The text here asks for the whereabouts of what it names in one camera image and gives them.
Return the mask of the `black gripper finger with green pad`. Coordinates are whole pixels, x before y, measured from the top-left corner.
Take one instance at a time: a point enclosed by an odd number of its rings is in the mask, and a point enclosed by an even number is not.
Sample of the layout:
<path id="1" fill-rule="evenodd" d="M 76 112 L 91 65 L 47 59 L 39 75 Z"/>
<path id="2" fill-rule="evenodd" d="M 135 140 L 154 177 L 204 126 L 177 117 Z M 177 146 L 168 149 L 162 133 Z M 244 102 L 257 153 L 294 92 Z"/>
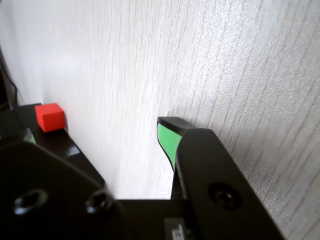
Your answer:
<path id="1" fill-rule="evenodd" d="M 278 227 L 217 135 L 157 118 L 157 139 L 187 201 L 197 240 L 281 240 Z"/>
<path id="2" fill-rule="evenodd" d="M 108 191 L 83 171 L 21 137 L 0 141 L 3 240 L 127 240 Z"/>

